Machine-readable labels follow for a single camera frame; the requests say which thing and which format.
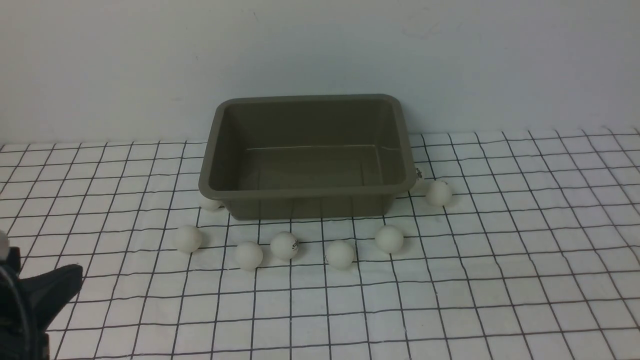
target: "grid mat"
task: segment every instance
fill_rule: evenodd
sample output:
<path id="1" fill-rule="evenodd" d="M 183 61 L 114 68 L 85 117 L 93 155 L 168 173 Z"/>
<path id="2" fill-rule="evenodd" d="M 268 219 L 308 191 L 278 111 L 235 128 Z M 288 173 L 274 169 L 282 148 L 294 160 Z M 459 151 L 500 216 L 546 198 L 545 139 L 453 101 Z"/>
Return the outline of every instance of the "grid mat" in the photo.
<path id="1" fill-rule="evenodd" d="M 400 195 L 387 216 L 240 222 L 196 205 L 201 142 L 4 145 L 0 229 L 22 277 L 70 263 L 84 285 L 49 327 L 52 359 L 638 359 L 635 129 L 411 136 L 451 206 Z M 183 224 L 205 234 L 173 250 Z M 386 256 L 383 224 L 406 235 Z M 291 231 L 291 262 L 268 241 Z M 237 241 L 265 259 L 237 269 Z M 331 240 L 355 246 L 326 266 Z"/>

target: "black grid line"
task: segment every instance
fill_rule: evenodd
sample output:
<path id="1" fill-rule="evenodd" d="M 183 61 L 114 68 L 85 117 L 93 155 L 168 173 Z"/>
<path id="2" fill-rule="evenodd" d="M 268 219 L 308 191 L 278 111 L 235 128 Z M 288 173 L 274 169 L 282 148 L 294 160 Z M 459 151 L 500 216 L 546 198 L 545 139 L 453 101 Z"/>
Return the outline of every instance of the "black grid line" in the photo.
<path id="1" fill-rule="evenodd" d="M 187 143 L 186 143 L 186 142 L 184 142 L 184 145 L 182 146 L 182 153 L 183 153 L 183 154 L 184 154 L 184 149 L 185 149 L 186 145 L 187 145 Z M 178 185 L 178 177 L 176 177 L 176 178 L 175 178 L 175 182 L 174 182 L 174 184 L 173 184 L 173 189 L 174 189 L 174 190 L 176 189 L 177 185 Z M 175 193 L 172 193 L 172 194 L 171 194 L 171 200 L 169 201 L 169 203 L 170 203 L 170 204 L 173 202 L 173 196 L 174 196 L 174 195 L 175 195 Z M 165 234 L 166 234 L 166 225 L 167 225 L 167 222 L 168 222 L 168 221 L 169 221 L 169 213 L 167 213 L 167 214 L 166 214 L 166 216 L 165 216 L 165 218 L 164 218 L 164 228 L 165 228 L 165 229 L 163 230 L 162 235 L 161 235 L 161 237 L 160 237 L 160 242 L 158 243 L 158 249 L 160 249 L 160 248 L 162 247 L 162 243 L 163 243 L 163 241 L 164 241 L 164 236 L 165 236 Z M 156 254 L 156 260 L 154 261 L 154 267 L 153 267 L 154 271 L 155 271 L 155 269 L 156 269 L 156 267 L 157 267 L 158 259 L 159 259 L 159 255 L 158 255 L 158 254 Z M 142 302 L 142 310 L 140 311 L 140 320 L 139 320 L 139 323 L 142 323 L 142 318 L 143 318 L 143 315 L 144 315 L 144 312 L 145 312 L 145 305 L 147 304 L 147 297 L 148 297 L 148 295 L 149 295 L 149 291 L 151 290 L 151 285 L 153 284 L 153 280 L 154 280 L 154 275 L 155 275 L 155 274 L 153 274 L 153 273 L 154 273 L 154 271 L 152 272 L 152 274 L 151 274 L 151 276 L 150 276 L 150 278 L 149 278 L 149 283 L 148 283 L 148 285 L 147 285 L 147 292 L 146 292 L 146 294 L 145 294 L 144 301 Z M 136 345 L 138 344 L 138 336 L 140 335 L 140 328 L 141 328 L 141 325 L 138 325 L 138 330 L 136 331 L 136 339 L 135 339 L 135 340 L 134 340 L 134 342 L 133 342 L 133 351 L 132 351 L 132 354 L 131 354 L 132 356 L 133 356 L 133 352 L 135 352 Z"/>
<path id="2" fill-rule="evenodd" d="M 513 153 L 513 150 L 512 150 L 512 148 L 511 148 L 511 145 L 509 145 L 509 150 L 511 150 L 511 152 Z M 525 178 L 525 183 L 527 184 L 527 187 L 529 188 L 529 191 L 531 191 L 531 187 L 529 186 L 529 183 L 527 182 L 527 179 L 526 179 L 526 178 Z M 517 226 L 518 226 L 518 224 L 516 223 L 515 219 L 514 219 L 514 218 L 513 218 L 513 216 L 511 215 L 511 213 L 510 213 L 509 215 L 511 216 L 511 221 L 512 221 L 512 222 L 516 225 L 516 227 L 517 227 Z M 538 272 L 538 269 L 537 269 L 537 267 L 536 267 L 535 263 L 533 262 L 533 260 L 531 260 L 531 262 L 534 264 L 534 268 L 536 269 L 536 275 L 538 275 L 538 282 L 539 282 L 539 284 L 540 284 L 540 287 L 542 288 L 542 291 L 543 291 L 543 293 L 545 294 L 545 298 L 547 299 L 547 302 L 549 302 L 549 296 L 548 296 L 548 294 L 547 294 L 547 290 L 545 289 L 545 285 L 542 283 L 542 280 L 541 280 L 541 278 L 540 278 L 540 273 Z M 553 315 L 554 315 L 554 319 L 555 319 L 555 321 L 556 321 L 556 325 L 558 326 L 558 329 L 560 329 L 560 330 L 561 330 L 561 329 L 562 329 L 562 325 L 560 324 L 560 321 L 558 320 L 556 310 L 555 310 L 552 306 L 549 306 L 549 308 L 551 309 L 551 312 L 552 312 L 552 313 L 553 313 Z M 573 354 L 573 350 L 571 349 L 571 346 L 569 346 L 569 342 L 567 341 L 566 336 L 564 335 L 564 332 L 561 330 L 561 331 L 560 331 L 560 333 L 562 334 L 562 337 L 563 337 L 563 340 L 564 340 L 564 344 L 566 345 L 566 348 L 569 350 L 569 353 L 571 354 L 572 359 L 573 359 L 573 360 L 575 360 L 575 356 L 574 356 L 574 354 Z"/>

